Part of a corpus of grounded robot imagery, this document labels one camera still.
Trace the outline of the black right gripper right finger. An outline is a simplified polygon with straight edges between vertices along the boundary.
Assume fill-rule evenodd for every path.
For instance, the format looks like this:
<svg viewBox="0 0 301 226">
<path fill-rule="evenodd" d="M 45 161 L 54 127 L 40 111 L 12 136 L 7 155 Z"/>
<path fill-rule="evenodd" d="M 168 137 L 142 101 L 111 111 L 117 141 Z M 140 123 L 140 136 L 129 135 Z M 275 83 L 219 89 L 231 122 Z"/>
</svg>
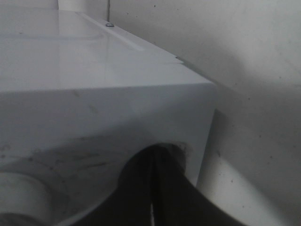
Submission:
<svg viewBox="0 0 301 226">
<path fill-rule="evenodd" d="M 184 176 L 177 161 L 154 145 L 152 204 L 157 226 L 236 226 L 238 222 L 202 195 Z"/>
</svg>

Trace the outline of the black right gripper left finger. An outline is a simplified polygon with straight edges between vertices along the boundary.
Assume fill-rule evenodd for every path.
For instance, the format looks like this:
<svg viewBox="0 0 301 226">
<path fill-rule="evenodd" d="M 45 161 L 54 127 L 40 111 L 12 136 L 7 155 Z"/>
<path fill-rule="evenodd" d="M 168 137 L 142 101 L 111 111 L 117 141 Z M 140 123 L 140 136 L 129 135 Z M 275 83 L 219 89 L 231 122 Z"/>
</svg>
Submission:
<svg viewBox="0 0 301 226">
<path fill-rule="evenodd" d="M 149 146 L 124 166 L 116 190 L 74 226 L 150 226 L 153 151 Z"/>
</svg>

